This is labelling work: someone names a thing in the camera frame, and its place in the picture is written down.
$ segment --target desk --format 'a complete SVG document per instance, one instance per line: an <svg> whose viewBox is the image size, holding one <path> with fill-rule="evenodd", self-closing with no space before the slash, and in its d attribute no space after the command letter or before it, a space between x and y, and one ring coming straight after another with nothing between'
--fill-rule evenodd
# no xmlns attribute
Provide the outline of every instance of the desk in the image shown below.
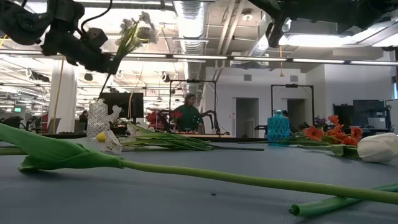
<svg viewBox="0 0 398 224"><path fill-rule="evenodd" d="M71 141L92 148L102 146L85 139ZM266 150L124 152L122 156L149 164L352 187L398 182L398 160L369 164L296 148L259 144L245 147L259 146ZM21 174L17 166L23 158L0 157L0 223L398 223L398 205L363 202L320 217L300 218L288 213L292 203L330 196L131 169L62 169Z"/></svg>

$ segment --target computer monitor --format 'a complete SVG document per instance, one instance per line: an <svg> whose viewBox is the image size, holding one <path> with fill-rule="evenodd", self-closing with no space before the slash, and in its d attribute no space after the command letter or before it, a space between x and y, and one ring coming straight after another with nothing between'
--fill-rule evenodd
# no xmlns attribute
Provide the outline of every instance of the computer monitor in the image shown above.
<svg viewBox="0 0 398 224"><path fill-rule="evenodd" d="M353 126L369 124L368 118L385 118L384 100L354 100Z"/></svg>
<svg viewBox="0 0 398 224"><path fill-rule="evenodd" d="M104 103L108 106L108 115L113 113L114 105L122 108L119 114L120 118L127 118L130 93L101 93L99 98L104 99ZM133 93L131 98L131 118L144 117L144 94Z"/></svg>

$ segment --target green tulip leaf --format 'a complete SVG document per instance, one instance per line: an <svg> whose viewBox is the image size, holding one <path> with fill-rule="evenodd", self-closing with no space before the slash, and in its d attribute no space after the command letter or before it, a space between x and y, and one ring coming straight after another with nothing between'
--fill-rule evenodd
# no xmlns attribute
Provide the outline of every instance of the green tulip leaf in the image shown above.
<svg viewBox="0 0 398 224"><path fill-rule="evenodd" d="M81 144L47 138L4 124L0 124L0 139L14 144L28 155L19 170L123 168L121 157L103 154L84 148Z"/></svg>

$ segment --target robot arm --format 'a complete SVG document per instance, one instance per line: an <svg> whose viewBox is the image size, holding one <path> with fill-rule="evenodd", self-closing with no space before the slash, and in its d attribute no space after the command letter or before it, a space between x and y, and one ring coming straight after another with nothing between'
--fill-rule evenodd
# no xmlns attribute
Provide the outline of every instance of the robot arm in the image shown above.
<svg viewBox="0 0 398 224"><path fill-rule="evenodd" d="M114 60L113 55L102 53L100 49L108 40L103 30L90 28L82 32L78 29L78 21L85 14L82 4L72 0L47 0L47 12L39 14L2 0L0 11L0 30L16 43L39 44L40 37L50 26L40 46L44 55L60 53L72 65L79 63L87 70L116 74L120 60ZM80 39L73 35L75 31Z"/></svg>

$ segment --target column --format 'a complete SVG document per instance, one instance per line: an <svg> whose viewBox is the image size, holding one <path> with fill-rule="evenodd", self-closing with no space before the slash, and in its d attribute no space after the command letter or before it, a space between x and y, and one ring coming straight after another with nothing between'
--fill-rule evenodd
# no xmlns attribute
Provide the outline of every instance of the column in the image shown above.
<svg viewBox="0 0 398 224"><path fill-rule="evenodd" d="M57 133L74 132L75 130L75 111L76 111L76 93L78 81L77 67L70 65L66 60L54 60L51 78L50 106L49 106L49 122L54 117L55 102L57 100L57 92L62 72L60 85L60 93L58 96L57 114L60 118ZM53 127L48 127L48 132L52 133Z"/></svg>

